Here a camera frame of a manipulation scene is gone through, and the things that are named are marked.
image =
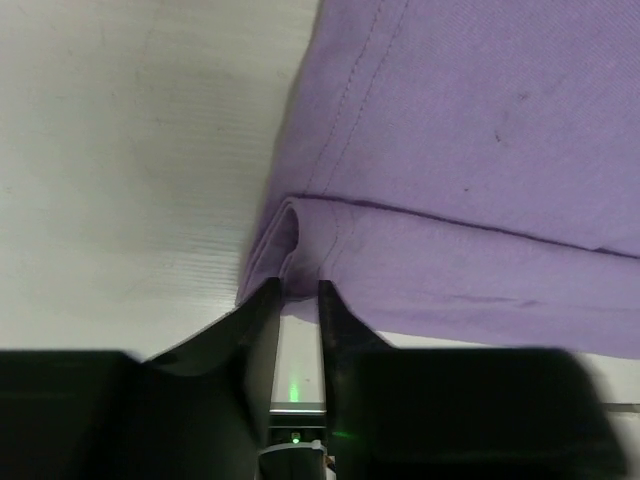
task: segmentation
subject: white background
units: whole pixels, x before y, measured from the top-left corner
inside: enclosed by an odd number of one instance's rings
[[[0,348],[146,357],[232,308],[316,1],[0,3]],[[282,338],[274,400],[320,401],[315,327]]]

